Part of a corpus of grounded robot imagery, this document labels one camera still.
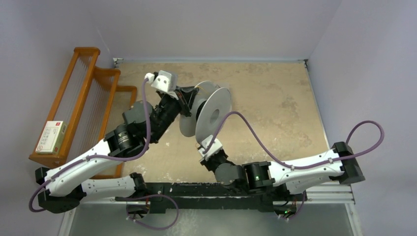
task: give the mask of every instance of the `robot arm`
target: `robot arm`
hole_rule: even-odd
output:
[[[159,71],[148,73],[151,86],[157,89],[161,100],[158,105],[146,102],[150,119],[150,143],[159,139],[175,120],[178,114],[190,116],[190,107],[198,88],[177,87],[175,74]],[[143,101],[137,101],[130,110],[122,114],[124,123],[109,132],[94,147],[55,169],[36,170],[36,182],[43,184],[50,180],[38,195],[41,207],[54,213],[60,213],[76,207],[82,201],[91,201],[107,197],[129,197],[145,189],[140,174],[133,173],[118,179],[90,179],[101,171],[121,163],[120,158],[134,157],[143,151],[146,137],[146,119]],[[89,156],[101,155],[105,158],[89,159]],[[56,178],[52,176],[64,168],[69,168]]]
[[[353,154],[344,142],[335,143],[330,150],[318,155],[285,162],[290,166],[308,166],[323,160],[330,161],[314,168],[299,170],[270,161],[235,165],[227,160],[228,156],[218,139],[215,139],[211,148],[204,154],[212,138],[212,135],[207,137],[198,149],[202,156],[200,163],[208,171],[214,172],[217,182],[235,192],[264,194],[278,190],[282,195],[295,195],[331,180],[338,180],[342,184],[365,180],[354,158],[333,161],[335,158]]]

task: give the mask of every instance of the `small box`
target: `small box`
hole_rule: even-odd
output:
[[[67,125],[64,121],[47,121],[36,147],[36,153],[58,153],[64,140],[66,127]]]

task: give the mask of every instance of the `white wall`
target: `white wall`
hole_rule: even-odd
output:
[[[89,1],[115,57],[292,60],[313,52],[341,0]]]
[[[356,123],[385,128],[381,147],[358,158],[367,178],[354,184],[365,235],[417,235],[417,1],[343,0],[309,61],[330,142]],[[363,127],[356,151],[377,140]]]
[[[55,236],[62,215],[31,213],[40,165],[28,160],[73,49],[97,46],[112,58],[81,1],[3,0],[0,7],[0,229],[2,235]]]

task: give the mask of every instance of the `orange wooden frame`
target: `orange wooden frame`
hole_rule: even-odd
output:
[[[109,100],[107,102],[106,110],[102,119],[98,140],[103,139],[105,136],[106,127],[110,116],[110,111],[115,93],[117,91],[131,92],[132,95],[130,98],[129,107],[135,102],[137,88],[135,86],[118,86],[120,71],[118,69],[103,69],[95,66],[99,55],[100,50],[96,47],[79,47],[74,49],[74,54],[71,58],[67,71],[61,82],[60,88],[55,96],[54,102],[52,103],[52,106],[46,118],[46,121],[54,120],[55,115],[58,111],[58,107],[62,101],[62,97],[68,85],[69,79],[71,77],[72,71],[74,70],[77,60],[80,59],[88,66],[87,73],[81,85],[81,90],[73,108],[70,121],[68,122],[67,132],[65,133],[62,146],[57,154],[38,154],[35,151],[35,147],[33,149],[32,154],[29,156],[30,160],[38,162],[49,168],[56,168],[66,163],[71,144],[74,139],[74,135],[77,130],[81,113],[84,109],[84,105],[93,79],[96,80],[105,90],[110,92]],[[36,143],[39,142],[41,135],[42,134],[39,135]],[[121,170],[122,164],[117,166],[114,175],[96,175],[94,176],[94,178],[118,178],[121,176]]]

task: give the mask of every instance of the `beige stone surface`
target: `beige stone surface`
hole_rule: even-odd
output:
[[[230,85],[232,110],[241,112],[266,147],[280,160],[311,156],[327,149],[310,82],[301,63],[137,63],[120,65],[119,84],[139,89],[147,72],[168,70],[179,75],[178,86],[209,80]],[[146,86],[147,100],[159,97]],[[109,130],[123,120],[129,94],[117,93]],[[229,160],[235,164],[271,160],[258,145],[245,123],[231,116],[218,136]],[[126,162],[123,175],[142,173],[147,182],[213,182],[214,175],[199,163],[195,138],[179,131],[179,116],[149,151]]]

